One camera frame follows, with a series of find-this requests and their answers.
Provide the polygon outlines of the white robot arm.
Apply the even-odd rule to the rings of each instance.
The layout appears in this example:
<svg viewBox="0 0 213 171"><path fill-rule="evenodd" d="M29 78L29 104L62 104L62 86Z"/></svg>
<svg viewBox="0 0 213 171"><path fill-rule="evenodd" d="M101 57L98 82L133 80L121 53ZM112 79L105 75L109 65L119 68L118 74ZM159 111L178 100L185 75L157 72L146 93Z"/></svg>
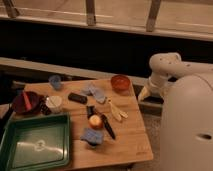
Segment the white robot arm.
<svg viewBox="0 0 213 171"><path fill-rule="evenodd" d="M213 171L213 64L186 62L173 53L149 60L140 101L163 100L160 171Z"/></svg>

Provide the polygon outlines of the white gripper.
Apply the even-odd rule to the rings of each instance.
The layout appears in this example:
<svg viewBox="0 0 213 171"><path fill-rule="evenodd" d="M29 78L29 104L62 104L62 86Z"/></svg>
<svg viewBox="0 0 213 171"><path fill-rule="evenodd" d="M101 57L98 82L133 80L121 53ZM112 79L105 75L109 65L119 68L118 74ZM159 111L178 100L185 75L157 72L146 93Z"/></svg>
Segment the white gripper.
<svg viewBox="0 0 213 171"><path fill-rule="evenodd" d="M164 80L160 78L149 77L146 85L138 95L138 102L143 101L151 95L163 96Z"/></svg>

